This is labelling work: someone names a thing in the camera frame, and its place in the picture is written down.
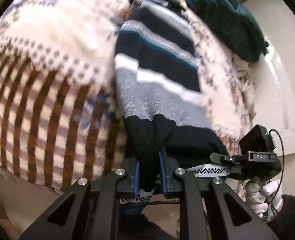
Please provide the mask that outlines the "white gloved right hand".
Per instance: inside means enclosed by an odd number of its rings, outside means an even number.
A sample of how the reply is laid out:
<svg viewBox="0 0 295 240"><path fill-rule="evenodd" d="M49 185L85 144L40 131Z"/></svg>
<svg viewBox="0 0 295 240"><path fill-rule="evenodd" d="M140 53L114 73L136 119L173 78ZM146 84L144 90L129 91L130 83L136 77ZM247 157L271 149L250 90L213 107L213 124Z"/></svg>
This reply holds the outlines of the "white gloved right hand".
<svg viewBox="0 0 295 240"><path fill-rule="evenodd" d="M246 204L261 219L270 222L283 206L282 184L280 179L266 183L255 177L245 186Z"/></svg>

